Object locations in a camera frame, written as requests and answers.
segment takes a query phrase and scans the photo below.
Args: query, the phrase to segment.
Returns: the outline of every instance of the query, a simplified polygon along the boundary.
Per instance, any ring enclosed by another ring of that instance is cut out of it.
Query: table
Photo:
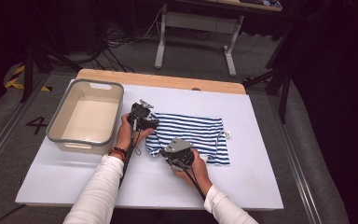
[[[212,181],[242,208],[283,208],[255,113],[241,84],[89,69],[81,70],[77,78],[120,82],[125,91],[121,114],[128,113],[131,105],[142,98],[154,105],[152,111],[155,112],[221,117],[225,129],[233,134],[227,140],[231,165],[208,166]],[[194,87],[201,91],[191,91]],[[203,209],[197,191],[174,176],[162,157],[153,158],[147,154],[145,143],[139,148],[142,154],[131,156],[118,193],[117,207]],[[73,204],[101,157],[61,151],[45,138],[16,203]]]
[[[242,3],[239,0],[202,0],[199,2],[217,3],[217,4],[232,5],[237,7],[250,7],[250,8],[268,10],[268,11],[282,10],[281,8],[278,7],[266,7],[256,4]],[[167,9],[167,5],[164,4],[162,8],[161,28],[160,28],[161,31],[159,33],[158,51],[156,55],[155,67],[157,69],[160,69],[162,67],[162,60],[164,57],[164,50],[165,50],[165,29],[167,26],[171,26],[171,27],[186,28],[186,29],[201,30],[201,31],[216,32],[216,33],[231,35],[230,43],[226,46],[223,46],[223,51],[226,57],[228,73],[230,76],[235,77],[237,75],[237,72],[235,70],[235,65],[232,60],[231,52],[234,48],[235,41],[237,40],[238,34],[240,32],[242,21],[243,21],[243,15],[239,15],[236,20],[226,19],[226,18],[215,18],[210,16],[200,16],[191,13],[169,11]]]

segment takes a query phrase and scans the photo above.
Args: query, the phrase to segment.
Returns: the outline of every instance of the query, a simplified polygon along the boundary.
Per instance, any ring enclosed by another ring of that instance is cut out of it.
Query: blue and white striped cloth
[[[191,142],[201,156],[208,156],[207,164],[229,166],[222,119],[162,113],[153,113],[151,118],[159,119],[156,130],[146,137],[146,149],[153,157],[178,137]]]

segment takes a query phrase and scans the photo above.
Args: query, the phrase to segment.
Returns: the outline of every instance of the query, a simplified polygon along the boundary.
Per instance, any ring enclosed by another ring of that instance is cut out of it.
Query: clothing tag
[[[226,139],[229,139],[232,136],[231,131],[225,131],[225,136]]]

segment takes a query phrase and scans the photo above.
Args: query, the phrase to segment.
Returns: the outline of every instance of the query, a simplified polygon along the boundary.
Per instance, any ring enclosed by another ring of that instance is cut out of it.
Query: wooden table edge
[[[82,69],[78,72],[76,79],[80,78],[138,86],[246,94],[245,88],[240,83],[186,77],[165,77],[148,74]]]

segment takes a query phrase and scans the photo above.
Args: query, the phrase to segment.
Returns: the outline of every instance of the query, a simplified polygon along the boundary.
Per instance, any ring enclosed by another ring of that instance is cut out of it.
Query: white long sleeve shirt
[[[103,156],[63,223],[110,223],[120,178],[123,176],[123,166],[124,163],[120,159]],[[257,223],[215,186],[208,191],[204,207],[220,224]]]

